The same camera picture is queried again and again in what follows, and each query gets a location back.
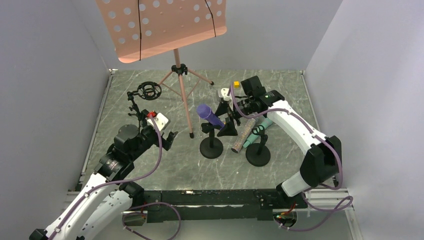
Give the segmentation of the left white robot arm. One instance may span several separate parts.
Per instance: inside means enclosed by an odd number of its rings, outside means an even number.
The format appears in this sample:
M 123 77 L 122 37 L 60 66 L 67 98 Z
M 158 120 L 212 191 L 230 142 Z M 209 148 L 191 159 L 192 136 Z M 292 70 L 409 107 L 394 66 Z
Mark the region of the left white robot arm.
M 168 151 L 176 132 L 163 138 L 154 126 L 122 126 L 100 159 L 88 182 L 66 210 L 45 229 L 37 228 L 31 240 L 92 240 L 121 212 L 143 203 L 144 189 L 126 179 L 134 161 L 150 147 Z

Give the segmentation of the teal green microphone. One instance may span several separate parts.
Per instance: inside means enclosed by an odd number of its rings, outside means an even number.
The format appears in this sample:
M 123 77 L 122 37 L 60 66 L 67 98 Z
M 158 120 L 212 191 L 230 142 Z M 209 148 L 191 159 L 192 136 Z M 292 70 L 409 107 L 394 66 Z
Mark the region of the teal green microphone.
M 242 147 L 247 148 L 249 145 L 253 144 L 255 140 L 260 136 L 260 132 L 264 131 L 272 124 L 273 122 L 271 120 L 265 118 L 259 125 L 255 126 L 255 128 L 252 130 L 252 133 L 247 137 Z

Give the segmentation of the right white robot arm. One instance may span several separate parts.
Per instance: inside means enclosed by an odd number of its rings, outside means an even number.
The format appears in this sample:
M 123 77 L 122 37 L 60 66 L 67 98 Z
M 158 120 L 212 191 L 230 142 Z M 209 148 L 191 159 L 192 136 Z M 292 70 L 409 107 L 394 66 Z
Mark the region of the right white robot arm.
M 234 130 L 240 118 L 264 116 L 294 140 L 304 155 L 299 170 L 276 186 L 280 196 L 294 198 L 302 192 L 338 175 L 343 177 L 342 143 L 337 136 L 328 137 L 304 120 L 277 90 L 267 91 L 258 76 L 241 81 L 242 97 L 234 94 L 235 85 L 217 91 L 220 100 L 216 116 L 227 114 L 224 130 Z

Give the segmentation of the black round base mic stand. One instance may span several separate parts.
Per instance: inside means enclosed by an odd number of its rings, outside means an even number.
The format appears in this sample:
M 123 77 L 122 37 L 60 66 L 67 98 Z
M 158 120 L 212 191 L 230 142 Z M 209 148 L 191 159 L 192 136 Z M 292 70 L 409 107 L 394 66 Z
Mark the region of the black round base mic stand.
M 265 133 L 265 130 L 261 130 L 259 137 L 259 143 L 252 143 L 247 147 L 245 157 L 251 165 L 255 167 L 264 167 L 271 159 L 270 150 L 266 146 L 268 135 Z

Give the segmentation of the black desk mic stand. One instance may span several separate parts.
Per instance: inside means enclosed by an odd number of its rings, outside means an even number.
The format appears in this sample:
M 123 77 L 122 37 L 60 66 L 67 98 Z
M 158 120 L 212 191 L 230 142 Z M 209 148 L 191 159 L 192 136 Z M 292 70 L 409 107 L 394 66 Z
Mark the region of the black desk mic stand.
M 222 142 L 215 137 L 215 130 L 220 130 L 220 125 L 212 125 L 209 122 L 201 124 L 201 131 L 208 134 L 199 145 L 201 155 L 207 159 L 217 159 L 223 153 Z

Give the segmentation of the purple microphone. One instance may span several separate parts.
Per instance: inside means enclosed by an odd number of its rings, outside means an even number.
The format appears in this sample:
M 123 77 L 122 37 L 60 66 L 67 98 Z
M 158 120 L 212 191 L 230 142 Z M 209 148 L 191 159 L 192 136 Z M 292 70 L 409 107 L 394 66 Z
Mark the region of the purple microphone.
M 207 104 L 200 104 L 196 108 L 196 113 L 201 119 L 208 121 L 213 126 L 219 126 L 220 129 L 225 126 L 225 124 L 214 114 L 211 107 Z

